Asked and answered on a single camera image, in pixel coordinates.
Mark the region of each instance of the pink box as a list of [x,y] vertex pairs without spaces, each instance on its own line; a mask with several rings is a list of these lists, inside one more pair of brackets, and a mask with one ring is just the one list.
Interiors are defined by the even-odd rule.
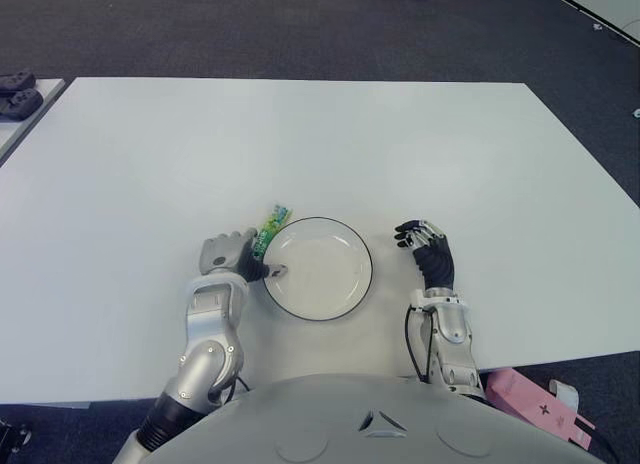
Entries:
[[519,372],[492,373],[487,398],[501,411],[589,449],[591,436],[585,431],[595,426]]

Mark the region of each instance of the robotic hand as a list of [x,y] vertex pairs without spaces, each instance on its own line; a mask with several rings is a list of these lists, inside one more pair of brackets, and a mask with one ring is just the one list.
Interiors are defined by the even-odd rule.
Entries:
[[[425,292],[416,290],[405,318],[405,336],[420,380],[451,392],[485,401],[484,390],[471,354],[471,328],[466,304],[453,292],[454,265],[447,236],[428,221],[413,220],[396,227],[398,247],[413,251],[422,272]],[[411,312],[424,315],[420,336],[427,350],[425,374],[411,351],[407,326]]]
[[255,229],[207,239],[200,273],[188,288],[187,346],[172,377],[114,463],[141,462],[178,434],[222,406],[224,389],[235,389],[244,355],[236,329],[247,299],[247,282],[277,278],[285,266],[266,266],[253,257]]

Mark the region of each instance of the dark carpet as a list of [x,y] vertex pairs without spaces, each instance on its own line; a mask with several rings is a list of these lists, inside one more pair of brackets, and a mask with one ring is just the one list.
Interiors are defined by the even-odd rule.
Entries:
[[[0,0],[0,29],[0,74],[524,82],[640,202],[639,51],[558,0]],[[639,353],[523,372],[640,462]],[[12,462],[108,463],[150,402],[0,418],[34,426]]]

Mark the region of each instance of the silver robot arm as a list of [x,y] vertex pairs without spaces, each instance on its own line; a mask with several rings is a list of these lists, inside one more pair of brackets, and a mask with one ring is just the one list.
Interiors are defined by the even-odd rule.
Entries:
[[424,316],[420,336],[427,351],[427,366],[420,380],[479,401],[484,390],[471,354],[471,327],[467,307],[453,291],[454,265],[445,234],[428,221],[405,222],[396,228],[398,246],[411,249],[425,280],[425,292],[411,295],[411,312]]
[[222,406],[220,396],[234,389],[244,362],[236,329],[249,293],[248,281],[278,277],[284,266],[265,266],[253,258],[255,229],[243,235],[207,239],[200,254],[201,277],[187,297],[187,345],[178,373],[164,388],[142,427],[134,431],[115,464],[137,464],[150,453]]

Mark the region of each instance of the white surface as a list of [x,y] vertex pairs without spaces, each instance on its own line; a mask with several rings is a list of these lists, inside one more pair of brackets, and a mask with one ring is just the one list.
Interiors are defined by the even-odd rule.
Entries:
[[371,256],[358,234],[324,218],[303,219],[271,241],[265,264],[288,272],[265,286],[284,310],[303,319],[325,321],[351,311],[371,284]]
[[42,106],[24,121],[0,120],[0,158],[11,148],[29,125],[45,112],[49,102],[58,95],[63,87],[64,81],[62,79],[39,79],[36,82],[36,89],[44,99]]
[[640,348],[640,211],[522,84],[78,79],[0,168],[0,401],[157,395],[202,241],[274,201],[357,229],[375,275],[324,323],[253,285],[249,385],[410,374],[422,283],[393,228],[417,217],[449,237],[481,368]]
[[640,0],[573,0],[640,39]]

